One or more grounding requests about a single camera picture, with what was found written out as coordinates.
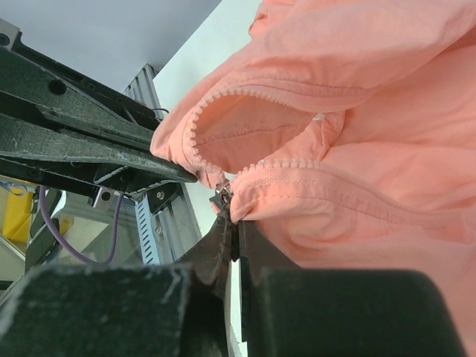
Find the pink jacket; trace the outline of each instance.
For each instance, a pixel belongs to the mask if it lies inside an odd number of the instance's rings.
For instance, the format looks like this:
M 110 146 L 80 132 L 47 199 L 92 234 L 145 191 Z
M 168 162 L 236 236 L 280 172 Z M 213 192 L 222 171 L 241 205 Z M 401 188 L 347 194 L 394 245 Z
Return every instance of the pink jacket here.
M 238 173 L 232 219 L 303 267 L 426 273 L 476 356 L 475 25 L 475 0 L 265 0 L 151 151 Z

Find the cloth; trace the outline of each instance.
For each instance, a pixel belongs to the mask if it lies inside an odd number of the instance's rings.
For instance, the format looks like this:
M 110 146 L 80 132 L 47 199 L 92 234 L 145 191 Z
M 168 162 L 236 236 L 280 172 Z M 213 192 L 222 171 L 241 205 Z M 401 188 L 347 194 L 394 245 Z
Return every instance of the cloth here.
M 237 173 L 232 220 L 303 267 L 427 274 L 476 356 L 475 25 L 475 0 L 265 0 L 151 152 Z

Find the zipper slider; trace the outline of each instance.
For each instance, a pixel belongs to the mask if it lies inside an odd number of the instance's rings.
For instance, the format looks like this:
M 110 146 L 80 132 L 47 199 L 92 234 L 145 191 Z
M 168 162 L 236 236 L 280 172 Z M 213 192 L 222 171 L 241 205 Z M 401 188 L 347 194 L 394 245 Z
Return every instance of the zipper slider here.
M 225 180 L 222 184 L 216 186 L 215 196 L 210 198 L 210 202 L 214 203 L 221 211 L 230 210 L 232 198 L 233 193 L 231 192 L 230 180 Z

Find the bolt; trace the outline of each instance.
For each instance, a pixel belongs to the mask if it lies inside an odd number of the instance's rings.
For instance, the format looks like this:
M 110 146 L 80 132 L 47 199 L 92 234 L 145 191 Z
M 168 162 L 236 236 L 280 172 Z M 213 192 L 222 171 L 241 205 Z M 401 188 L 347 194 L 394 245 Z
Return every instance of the bolt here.
M 10 44 L 10 37 L 4 33 L 0 33 L 0 46 L 8 46 Z

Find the purple cable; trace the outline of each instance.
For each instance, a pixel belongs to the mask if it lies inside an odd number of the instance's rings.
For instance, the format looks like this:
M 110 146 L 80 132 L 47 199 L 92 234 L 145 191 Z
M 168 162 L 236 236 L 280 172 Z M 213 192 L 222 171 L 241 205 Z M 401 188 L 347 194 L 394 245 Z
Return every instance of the purple cable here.
M 110 264 L 114 254 L 116 252 L 116 244 L 118 242 L 118 222 L 119 222 L 119 211 L 120 211 L 120 204 L 122 202 L 122 198 L 124 197 L 121 194 L 118 198 L 118 203 L 114 212 L 114 220 L 112 221 L 112 245 L 111 251 L 109 252 L 109 256 L 107 257 L 105 262 L 95 262 L 94 260 L 89 259 L 82 255 L 79 251 L 73 248 L 71 244 L 66 241 L 65 237 L 61 235 L 61 233 L 55 227 L 51 217 L 48 213 L 48 208 L 46 207 L 46 190 L 45 186 L 41 186 L 39 188 L 39 211 L 43 216 L 43 220 L 45 221 L 46 227 L 50 230 L 51 234 L 53 234 L 54 239 L 58 241 L 58 243 L 66 249 L 73 257 L 77 258 L 79 261 L 86 263 L 86 264 Z

